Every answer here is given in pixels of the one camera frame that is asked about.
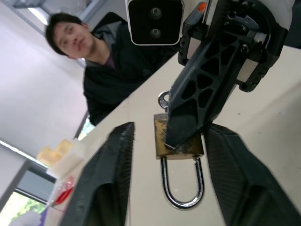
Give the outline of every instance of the brass padlock body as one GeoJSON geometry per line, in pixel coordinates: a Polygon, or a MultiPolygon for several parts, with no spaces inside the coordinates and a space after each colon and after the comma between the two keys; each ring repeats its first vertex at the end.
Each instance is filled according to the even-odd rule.
{"type": "Polygon", "coordinates": [[[191,159],[204,154],[201,134],[196,134],[177,149],[168,149],[165,146],[167,114],[154,115],[155,142],[157,159],[166,157],[169,160],[191,159]]]}

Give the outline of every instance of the screw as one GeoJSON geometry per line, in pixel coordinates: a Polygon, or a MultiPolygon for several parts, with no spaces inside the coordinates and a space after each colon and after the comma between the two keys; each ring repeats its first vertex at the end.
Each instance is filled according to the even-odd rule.
{"type": "Polygon", "coordinates": [[[241,3],[240,9],[243,13],[245,13],[249,9],[249,3],[247,1],[244,1],[243,3],[241,3]]]}
{"type": "Polygon", "coordinates": [[[244,44],[244,45],[242,46],[242,48],[240,49],[240,52],[242,52],[242,53],[248,53],[248,52],[249,52],[249,47],[248,47],[248,45],[247,45],[247,44],[244,44]]]}
{"type": "Polygon", "coordinates": [[[162,17],[162,12],[159,8],[152,8],[150,14],[155,20],[159,20],[162,17]]]}
{"type": "Polygon", "coordinates": [[[228,17],[231,19],[231,18],[234,18],[236,16],[236,12],[233,12],[233,11],[231,11],[231,12],[229,12],[228,13],[228,17]]]}
{"type": "Polygon", "coordinates": [[[160,36],[161,36],[161,31],[159,30],[159,29],[152,29],[151,31],[150,31],[150,35],[151,35],[151,37],[152,38],[155,38],[155,39],[157,39],[157,38],[160,38],[160,36]]]}
{"type": "Polygon", "coordinates": [[[245,26],[242,26],[243,27],[243,31],[244,32],[247,32],[248,31],[248,29],[245,27],[245,26]]]}

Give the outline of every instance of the orange part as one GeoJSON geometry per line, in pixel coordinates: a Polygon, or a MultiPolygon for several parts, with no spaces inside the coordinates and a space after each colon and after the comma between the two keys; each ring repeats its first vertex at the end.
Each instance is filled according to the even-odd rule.
{"type": "Polygon", "coordinates": [[[198,11],[201,13],[204,13],[206,10],[206,6],[207,6],[207,3],[205,3],[205,2],[201,3],[200,6],[198,7],[198,11]]]}

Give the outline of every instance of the table surface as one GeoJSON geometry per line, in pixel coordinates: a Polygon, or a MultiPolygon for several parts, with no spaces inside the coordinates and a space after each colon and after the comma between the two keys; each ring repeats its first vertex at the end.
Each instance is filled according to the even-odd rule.
{"type": "MultiPolygon", "coordinates": [[[[280,59],[253,92],[244,93],[235,88],[214,123],[241,135],[249,150],[270,169],[301,212],[300,62],[300,50],[284,47],[280,59]]],[[[177,56],[174,56],[106,117],[81,141],[87,147],[86,159],[65,177],[78,179],[85,164],[113,128],[134,121],[135,142],[127,225],[225,225],[211,184],[206,156],[201,158],[204,197],[195,209],[176,210],[167,203],[163,194],[160,162],[155,154],[153,115],[163,112],[158,105],[158,95],[170,89],[182,68],[177,63],[177,56]]],[[[171,190],[179,200],[187,201],[196,193],[193,163],[191,160],[169,161],[171,190]]],[[[64,210],[67,204],[68,201],[57,208],[64,210]]],[[[50,225],[55,224],[52,218],[50,225]]]]}

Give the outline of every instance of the metal ring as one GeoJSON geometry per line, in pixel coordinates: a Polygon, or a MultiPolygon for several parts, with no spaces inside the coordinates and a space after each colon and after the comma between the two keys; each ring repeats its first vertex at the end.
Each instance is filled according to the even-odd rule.
{"type": "Polygon", "coordinates": [[[169,94],[170,94],[169,91],[164,91],[164,92],[160,93],[159,97],[158,97],[158,103],[165,110],[165,112],[167,112],[167,109],[168,109],[168,101],[165,100],[164,97],[169,94]]]}
{"type": "Polygon", "coordinates": [[[196,161],[195,167],[196,167],[196,171],[197,171],[197,180],[198,180],[197,195],[188,202],[181,202],[181,201],[177,200],[176,198],[174,198],[174,196],[170,192],[169,182],[168,182],[168,172],[167,172],[167,158],[166,157],[161,158],[161,174],[162,174],[162,183],[163,183],[164,193],[165,193],[166,198],[169,201],[169,203],[177,209],[187,210],[187,209],[193,208],[202,199],[203,192],[204,192],[204,181],[203,181],[201,159],[196,158],[195,161],[196,161]]]}

